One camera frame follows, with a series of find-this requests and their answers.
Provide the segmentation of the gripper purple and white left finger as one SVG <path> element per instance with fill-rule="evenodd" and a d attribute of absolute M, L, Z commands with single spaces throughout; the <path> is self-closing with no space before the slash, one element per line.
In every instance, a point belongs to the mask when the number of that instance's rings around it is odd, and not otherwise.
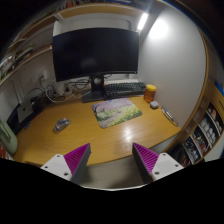
<path fill-rule="evenodd" d="M 90 155 L 91 146 L 87 143 L 66 155 L 56 154 L 42 169 L 79 185 Z"/>

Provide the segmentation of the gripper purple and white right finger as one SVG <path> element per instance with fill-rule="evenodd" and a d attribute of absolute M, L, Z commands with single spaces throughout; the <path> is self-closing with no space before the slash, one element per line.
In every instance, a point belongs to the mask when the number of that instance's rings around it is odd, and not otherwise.
<path fill-rule="evenodd" d="M 169 154 L 157 154 L 137 143 L 132 145 L 132 154 L 144 184 L 159 180 L 183 169 L 183 166 Z"/>

